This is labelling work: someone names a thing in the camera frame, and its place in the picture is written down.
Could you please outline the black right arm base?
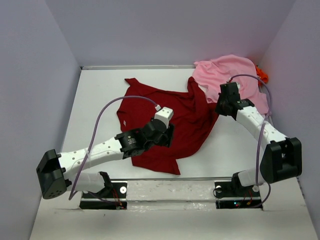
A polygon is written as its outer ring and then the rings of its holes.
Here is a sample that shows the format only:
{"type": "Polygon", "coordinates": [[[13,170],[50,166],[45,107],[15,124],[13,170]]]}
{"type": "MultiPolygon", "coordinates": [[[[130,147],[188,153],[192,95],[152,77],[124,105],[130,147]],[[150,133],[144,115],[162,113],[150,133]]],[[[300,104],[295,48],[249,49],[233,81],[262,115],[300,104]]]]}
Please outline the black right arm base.
{"type": "Polygon", "coordinates": [[[263,208],[260,189],[256,185],[234,187],[231,181],[216,181],[212,194],[218,210],[263,208]]]}

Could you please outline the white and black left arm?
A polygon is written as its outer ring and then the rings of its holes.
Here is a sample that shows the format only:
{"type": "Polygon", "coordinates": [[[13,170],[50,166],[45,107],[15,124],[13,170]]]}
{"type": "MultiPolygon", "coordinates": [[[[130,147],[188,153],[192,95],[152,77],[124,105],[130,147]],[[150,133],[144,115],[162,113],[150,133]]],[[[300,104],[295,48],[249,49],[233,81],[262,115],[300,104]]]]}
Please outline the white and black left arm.
{"type": "Polygon", "coordinates": [[[104,171],[84,171],[107,163],[140,156],[154,146],[169,148],[175,126],[152,119],[142,128],[117,134],[109,140],[72,152],[48,150],[40,160],[36,173],[45,200],[57,198],[67,191],[92,192],[104,198],[110,194],[111,181],[104,171]]]}

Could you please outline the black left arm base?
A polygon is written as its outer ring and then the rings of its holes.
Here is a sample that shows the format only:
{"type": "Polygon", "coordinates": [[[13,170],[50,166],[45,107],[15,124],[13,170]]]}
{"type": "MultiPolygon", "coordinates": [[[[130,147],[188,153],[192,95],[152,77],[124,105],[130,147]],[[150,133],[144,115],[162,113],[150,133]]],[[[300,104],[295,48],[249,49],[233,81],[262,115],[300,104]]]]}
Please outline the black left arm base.
{"type": "Polygon", "coordinates": [[[79,207],[82,210],[126,210],[128,182],[112,181],[112,188],[96,193],[82,193],[79,207]]]}

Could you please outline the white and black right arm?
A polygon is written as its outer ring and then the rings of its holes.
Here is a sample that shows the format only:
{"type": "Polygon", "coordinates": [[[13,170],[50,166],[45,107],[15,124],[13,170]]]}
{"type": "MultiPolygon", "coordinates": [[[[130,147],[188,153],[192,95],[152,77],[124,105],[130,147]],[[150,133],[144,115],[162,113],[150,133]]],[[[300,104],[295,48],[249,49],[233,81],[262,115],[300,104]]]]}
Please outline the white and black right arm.
{"type": "Polygon", "coordinates": [[[256,166],[233,174],[227,187],[242,196],[251,186],[273,184],[302,174],[302,143],[276,130],[249,99],[241,99],[235,82],[220,85],[216,112],[230,116],[257,140],[256,166]]]}

